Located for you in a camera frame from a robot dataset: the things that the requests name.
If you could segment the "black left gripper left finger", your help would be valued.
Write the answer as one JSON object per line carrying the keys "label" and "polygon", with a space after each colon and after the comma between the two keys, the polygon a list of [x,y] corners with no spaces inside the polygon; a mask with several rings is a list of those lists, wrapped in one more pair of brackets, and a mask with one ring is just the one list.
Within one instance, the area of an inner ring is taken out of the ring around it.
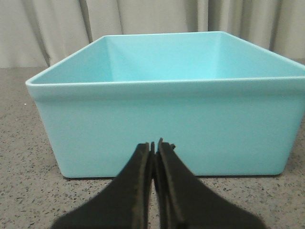
{"label": "black left gripper left finger", "polygon": [[53,229],[145,229],[154,169],[154,143],[138,144],[117,177],[98,195],[61,216]]}

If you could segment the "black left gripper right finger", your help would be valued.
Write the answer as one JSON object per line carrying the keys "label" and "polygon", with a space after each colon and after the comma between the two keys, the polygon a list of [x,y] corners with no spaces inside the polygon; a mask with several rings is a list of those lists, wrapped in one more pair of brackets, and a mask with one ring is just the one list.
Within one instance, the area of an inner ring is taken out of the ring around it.
{"label": "black left gripper right finger", "polygon": [[205,186],[180,160],[174,146],[158,143],[155,188],[162,229],[264,229],[255,215]]}

